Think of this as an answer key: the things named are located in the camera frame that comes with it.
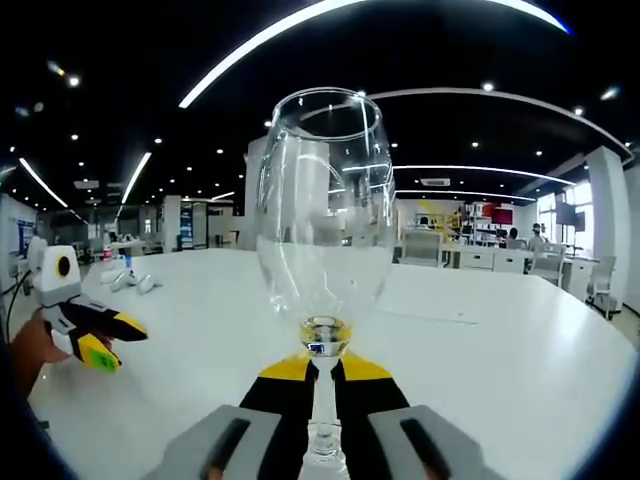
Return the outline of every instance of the glass stem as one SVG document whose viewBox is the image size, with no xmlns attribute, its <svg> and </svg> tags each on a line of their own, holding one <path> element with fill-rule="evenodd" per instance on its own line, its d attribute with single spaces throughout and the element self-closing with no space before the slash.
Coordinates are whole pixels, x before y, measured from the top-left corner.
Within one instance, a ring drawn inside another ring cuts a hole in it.
<svg viewBox="0 0 640 480">
<path fill-rule="evenodd" d="M 314 392 L 317 434 L 313 448 L 318 455 L 335 455 L 338 446 L 333 436 L 333 429 L 337 415 L 331 370 L 338 363 L 338 357 L 313 357 L 312 362 L 318 369 Z"/>
</svg>

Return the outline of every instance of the glass base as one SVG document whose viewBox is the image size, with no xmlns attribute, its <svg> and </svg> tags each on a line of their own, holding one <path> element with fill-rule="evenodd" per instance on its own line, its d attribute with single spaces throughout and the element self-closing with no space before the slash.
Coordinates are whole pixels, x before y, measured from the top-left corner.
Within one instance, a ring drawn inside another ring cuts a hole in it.
<svg viewBox="0 0 640 480">
<path fill-rule="evenodd" d="M 339 425 L 332 426 L 332 439 L 335 450 L 329 455 L 320 455 L 314 449 L 318 433 L 315 422 L 309 422 L 309 450 L 302 457 L 302 469 L 298 480 L 350 480 L 346 457 L 340 448 Z"/>
</svg>

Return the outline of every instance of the black ceiling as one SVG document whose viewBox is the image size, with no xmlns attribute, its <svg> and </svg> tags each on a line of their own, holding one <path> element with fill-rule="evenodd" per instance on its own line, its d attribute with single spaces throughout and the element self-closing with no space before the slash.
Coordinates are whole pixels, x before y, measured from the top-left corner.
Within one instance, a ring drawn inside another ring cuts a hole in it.
<svg viewBox="0 0 640 480">
<path fill-rule="evenodd" d="M 265 134 L 264 121 L 279 99 L 322 85 L 375 94 L 479 88 L 492 81 L 501 92 L 568 110 L 580 105 L 588 120 L 623 142 L 637 138 L 640 144 L 636 22 L 633 4 L 626 1 L 537 2 L 571 29 L 568 35 L 482 0 L 369 0 L 288 30 L 241 60 L 188 109 L 178 108 L 235 47 L 313 3 L 96 7 L 65 2 L 5 12 L 11 22 L 0 32 L 5 46 L 0 57 L 2 162 L 27 158 L 53 191 L 78 209 L 90 197 L 102 205 L 119 203 L 140 158 L 150 151 L 128 203 L 157 202 L 163 188 L 190 196 L 198 190 L 202 196 L 235 191 L 242 207 L 247 144 Z M 78 75 L 80 85 L 70 88 L 47 61 Z M 619 97 L 601 101 L 613 85 L 620 87 Z M 34 111 L 37 102 L 44 106 L 41 112 Z M 546 174 L 599 145 L 623 159 L 629 156 L 581 122 L 513 100 L 441 93 L 377 103 L 389 141 L 398 143 L 395 165 L 477 165 Z M 16 107 L 29 116 L 16 114 Z M 74 133 L 77 141 L 70 138 Z M 161 144 L 154 143 L 157 137 Z M 474 141 L 478 148 L 471 147 Z M 535 155 L 538 150 L 541 156 Z M 566 178 L 575 181 L 586 174 L 578 168 Z M 487 172 L 402 170 L 396 172 L 397 188 L 419 189 L 415 180 L 425 176 L 450 177 L 460 190 L 506 194 L 531 181 Z M 77 190 L 73 181 L 84 178 L 100 181 L 100 188 L 90 194 Z M 108 188 L 108 183 L 120 187 Z M 559 187 L 548 183 L 530 196 Z M 61 208 L 21 167 L 2 188 L 10 194 L 15 188 L 18 199 L 29 197 L 26 203 L 39 208 Z"/>
</svg>

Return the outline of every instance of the ceiling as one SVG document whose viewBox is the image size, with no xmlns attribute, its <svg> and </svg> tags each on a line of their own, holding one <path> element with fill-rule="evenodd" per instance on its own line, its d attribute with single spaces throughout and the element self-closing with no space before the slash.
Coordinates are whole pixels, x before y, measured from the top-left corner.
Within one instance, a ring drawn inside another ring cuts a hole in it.
<svg viewBox="0 0 640 480">
<path fill-rule="evenodd" d="M 636 22 L 632 4 L 617 0 L 606 6 L 536 3 L 570 34 L 485 0 L 364 1 L 285 31 L 226 71 L 189 108 L 178 107 L 236 47 L 314 3 L 187 0 L 95 8 L 65 2 L 37 12 L 12 11 L 12 22 L 0 33 L 3 44 L 11 46 L 0 57 L 5 71 L 0 162 L 26 158 L 81 213 L 94 202 L 120 204 L 140 159 L 151 152 L 127 204 L 160 202 L 167 193 L 212 197 L 233 191 L 231 198 L 242 211 L 247 144 L 266 133 L 264 122 L 279 99 L 323 85 L 371 95 L 480 89 L 490 81 L 497 92 L 568 111 L 581 106 L 584 119 L 618 140 L 572 115 L 513 99 L 444 92 L 378 99 L 389 141 L 398 144 L 392 149 L 396 166 L 486 166 L 547 174 L 599 145 L 622 160 L 632 154 L 619 142 L 632 142 L 630 150 L 635 140 L 640 146 L 640 73 L 632 66 Z M 66 75 L 56 74 L 47 62 Z M 75 88 L 68 83 L 71 75 L 80 79 Z M 612 86 L 619 95 L 602 101 Z M 587 174 L 578 166 L 563 178 L 580 181 Z M 405 169 L 395 176 L 398 190 L 424 188 L 416 180 L 428 176 L 448 177 L 456 190 L 506 195 L 526 191 L 533 180 L 477 170 Z M 74 181 L 84 179 L 97 180 L 99 187 L 91 193 L 77 189 Z M 525 196 L 562 187 L 547 182 Z M 39 209 L 62 209 L 21 166 L 2 188 Z"/>
</svg>

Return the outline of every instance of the wine glass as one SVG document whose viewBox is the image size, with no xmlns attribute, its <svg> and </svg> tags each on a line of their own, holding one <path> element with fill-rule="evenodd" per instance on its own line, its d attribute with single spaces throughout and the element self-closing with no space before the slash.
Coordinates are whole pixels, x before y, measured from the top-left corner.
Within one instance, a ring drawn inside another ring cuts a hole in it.
<svg viewBox="0 0 640 480">
<path fill-rule="evenodd" d="M 394 198 L 382 115 L 371 100 L 316 88 L 276 106 L 258 180 L 257 248 L 272 303 L 319 371 L 301 478 L 349 478 L 331 370 L 382 290 L 395 246 Z"/>
</svg>

